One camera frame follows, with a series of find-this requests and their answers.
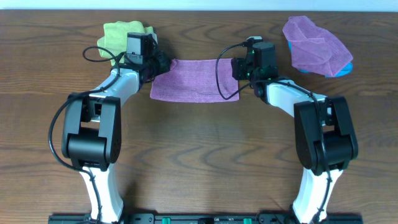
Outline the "purple microfiber cloth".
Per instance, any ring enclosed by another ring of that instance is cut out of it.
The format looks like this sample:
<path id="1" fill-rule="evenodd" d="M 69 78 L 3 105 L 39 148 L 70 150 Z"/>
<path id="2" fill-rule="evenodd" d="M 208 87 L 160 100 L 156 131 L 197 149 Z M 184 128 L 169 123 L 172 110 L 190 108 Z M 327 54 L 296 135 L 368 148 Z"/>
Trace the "purple microfiber cloth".
<path id="1" fill-rule="evenodd" d="M 238 81 L 232 77 L 230 58 L 173 59 L 170 71 L 152 82 L 150 97 L 177 103 L 218 103 L 237 90 Z"/>

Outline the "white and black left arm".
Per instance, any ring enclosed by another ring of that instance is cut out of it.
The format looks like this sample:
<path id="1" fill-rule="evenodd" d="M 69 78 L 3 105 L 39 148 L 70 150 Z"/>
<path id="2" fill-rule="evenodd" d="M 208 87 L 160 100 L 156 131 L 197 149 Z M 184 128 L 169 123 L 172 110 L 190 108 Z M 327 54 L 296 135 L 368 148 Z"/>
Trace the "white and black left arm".
<path id="1" fill-rule="evenodd" d="M 105 81 L 90 91 L 72 93 L 63 107 L 62 154 L 85 181 L 94 223 L 117 223 L 123 212 L 114 174 L 121 151 L 121 108 L 171 64 L 157 47 L 140 54 L 121 52 L 111 60 L 115 64 Z"/>

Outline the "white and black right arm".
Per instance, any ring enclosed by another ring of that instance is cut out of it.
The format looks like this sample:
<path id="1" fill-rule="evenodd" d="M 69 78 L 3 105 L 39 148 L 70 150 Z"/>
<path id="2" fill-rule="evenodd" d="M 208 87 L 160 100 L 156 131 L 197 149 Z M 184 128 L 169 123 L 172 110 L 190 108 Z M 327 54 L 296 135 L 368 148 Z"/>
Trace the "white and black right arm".
<path id="1" fill-rule="evenodd" d="M 348 104 L 327 97 L 278 75 L 275 53 L 251 50 L 231 61 L 233 78 L 247 80 L 263 102 L 294 118 L 295 148 L 303 165 L 297 198 L 292 204 L 296 223 L 321 223 L 336 181 L 358 156 L 358 142 Z"/>

